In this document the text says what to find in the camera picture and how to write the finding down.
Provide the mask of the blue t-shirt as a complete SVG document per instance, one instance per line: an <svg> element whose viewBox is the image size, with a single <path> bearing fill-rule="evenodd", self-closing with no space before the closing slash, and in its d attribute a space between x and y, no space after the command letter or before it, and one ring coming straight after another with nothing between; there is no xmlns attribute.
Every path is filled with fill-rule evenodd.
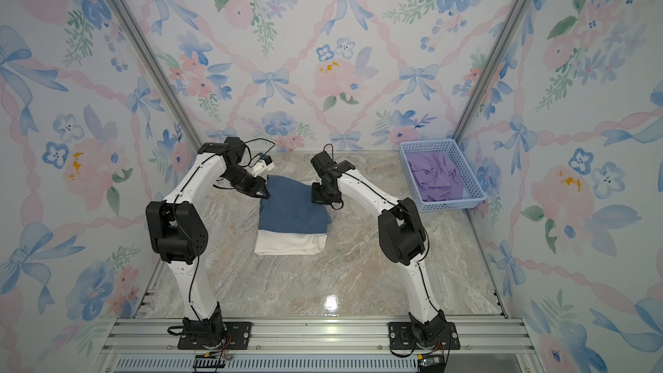
<svg viewBox="0 0 663 373"><path fill-rule="evenodd" d="M312 184L279 175L267 179L269 198L259 207L258 229L276 233L326 234L332 220L323 205L312 202Z"/></svg>

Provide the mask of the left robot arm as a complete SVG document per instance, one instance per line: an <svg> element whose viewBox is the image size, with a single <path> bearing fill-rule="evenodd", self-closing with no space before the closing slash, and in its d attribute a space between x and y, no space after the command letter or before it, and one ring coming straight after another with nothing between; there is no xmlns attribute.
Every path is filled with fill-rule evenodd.
<svg viewBox="0 0 663 373"><path fill-rule="evenodd" d="M220 352L231 343L221 305L205 273L209 233L198 204L211 189L220 188L219 181L229 183L229 190L266 200L269 191L262 174L273 167L267 152L252 155L248 143L236 136L222 143L204 143L174 190L146 206L152 250L173 273L184 302L181 324L169 328L169 334L180 339L180 349Z"/></svg>

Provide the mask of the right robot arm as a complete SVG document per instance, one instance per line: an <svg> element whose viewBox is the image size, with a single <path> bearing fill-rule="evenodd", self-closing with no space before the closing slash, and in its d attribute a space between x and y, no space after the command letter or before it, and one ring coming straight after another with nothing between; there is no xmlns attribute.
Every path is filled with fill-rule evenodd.
<svg viewBox="0 0 663 373"><path fill-rule="evenodd" d="M322 150L311 160L319 176L312 184L312 202L343 205L349 197L376 218L383 255L399 269L409 300L409 319L416 344L449 350L453 330L429 286L426 258L430 236L410 198L398 199L368 181L347 161L336 162Z"/></svg>

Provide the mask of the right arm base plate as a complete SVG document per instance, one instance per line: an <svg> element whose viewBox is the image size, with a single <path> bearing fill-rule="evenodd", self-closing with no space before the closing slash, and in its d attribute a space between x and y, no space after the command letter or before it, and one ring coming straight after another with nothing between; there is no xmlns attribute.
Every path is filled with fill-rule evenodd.
<svg viewBox="0 0 663 373"><path fill-rule="evenodd" d="M419 326L412 322L388 323L390 349L394 351L459 350L461 344L456 326Z"/></svg>

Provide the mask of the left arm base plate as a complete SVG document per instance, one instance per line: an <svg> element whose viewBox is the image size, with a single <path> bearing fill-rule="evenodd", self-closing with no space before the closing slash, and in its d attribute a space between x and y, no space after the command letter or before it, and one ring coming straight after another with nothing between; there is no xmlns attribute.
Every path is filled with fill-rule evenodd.
<svg viewBox="0 0 663 373"><path fill-rule="evenodd" d="M225 321L217 326L191 321L177 334L177 348L187 351L247 350L252 327L253 324L249 321Z"/></svg>

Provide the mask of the white t-shirt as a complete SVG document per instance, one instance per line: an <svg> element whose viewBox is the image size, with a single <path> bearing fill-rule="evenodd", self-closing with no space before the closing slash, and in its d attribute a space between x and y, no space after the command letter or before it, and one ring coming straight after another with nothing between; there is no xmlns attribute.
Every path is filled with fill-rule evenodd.
<svg viewBox="0 0 663 373"><path fill-rule="evenodd" d="M303 235L258 229L254 253L258 256L312 256L324 250L326 240L327 233Z"/></svg>

